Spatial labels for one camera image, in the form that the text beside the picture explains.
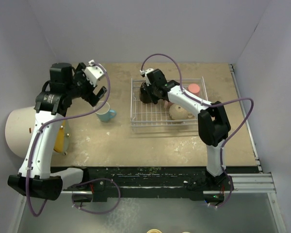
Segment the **black hexagonal ceramic mug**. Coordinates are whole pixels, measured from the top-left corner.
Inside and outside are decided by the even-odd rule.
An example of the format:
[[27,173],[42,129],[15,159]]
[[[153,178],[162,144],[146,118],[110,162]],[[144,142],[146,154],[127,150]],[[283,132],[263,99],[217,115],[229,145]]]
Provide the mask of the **black hexagonal ceramic mug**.
[[146,88],[147,88],[146,82],[143,82],[140,86],[140,89],[139,89],[140,90],[139,99],[144,104],[148,104],[148,103],[152,102]]

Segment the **light blue ceramic mug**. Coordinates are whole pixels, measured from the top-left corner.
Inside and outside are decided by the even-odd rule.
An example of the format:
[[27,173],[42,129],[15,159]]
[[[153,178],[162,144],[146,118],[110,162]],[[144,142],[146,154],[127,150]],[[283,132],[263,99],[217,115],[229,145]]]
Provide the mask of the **light blue ceramic mug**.
[[98,117],[98,119],[102,122],[109,122],[114,117],[116,117],[117,112],[113,109],[111,109],[108,102],[105,102],[104,105],[102,105],[103,101],[100,101],[97,106],[94,107],[95,114]]

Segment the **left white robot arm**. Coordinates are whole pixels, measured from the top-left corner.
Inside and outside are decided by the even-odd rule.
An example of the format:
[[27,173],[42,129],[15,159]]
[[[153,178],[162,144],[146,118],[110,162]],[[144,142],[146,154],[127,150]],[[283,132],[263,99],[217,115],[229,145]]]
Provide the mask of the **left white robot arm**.
[[97,82],[107,77],[106,69],[95,61],[55,63],[49,69],[49,80],[35,99],[35,122],[24,162],[16,175],[10,175],[7,184],[28,198],[56,200],[62,190],[75,186],[85,190],[90,178],[83,168],[67,168],[57,173],[50,170],[51,158],[62,123],[69,119],[67,110],[76,98],[82,98],[92,107],[109,94],[110,86],[103,86],[97,94]]

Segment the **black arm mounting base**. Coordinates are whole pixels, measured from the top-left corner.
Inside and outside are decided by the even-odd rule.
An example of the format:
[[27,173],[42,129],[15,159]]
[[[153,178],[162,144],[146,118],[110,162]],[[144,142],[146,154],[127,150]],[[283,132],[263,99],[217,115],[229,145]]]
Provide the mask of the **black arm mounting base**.
[[121,197],[221,202],[224,192],[234,189],[231,176],[214,179],[204,166],[92,166],[84,171],[82,184],[66,190],[92,201]]

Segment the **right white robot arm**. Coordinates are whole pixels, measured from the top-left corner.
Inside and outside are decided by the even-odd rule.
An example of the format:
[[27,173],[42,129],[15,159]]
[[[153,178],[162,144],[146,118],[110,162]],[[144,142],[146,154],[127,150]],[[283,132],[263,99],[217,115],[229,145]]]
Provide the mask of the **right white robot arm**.
[[149,68],[140,71],[145,82],[140,87],[140,100],[143,103],[157,104],[165,100],[179,105],[197,118],[198,135],[207,146],[207,166],[209,176],[206,185],[217,190],[223,185],[226,170],[222,147],[228,138],[231,126],[224,106],[218,101],[212,103],[201,99],[182,87],[182,82],[167,81],[160,69]]

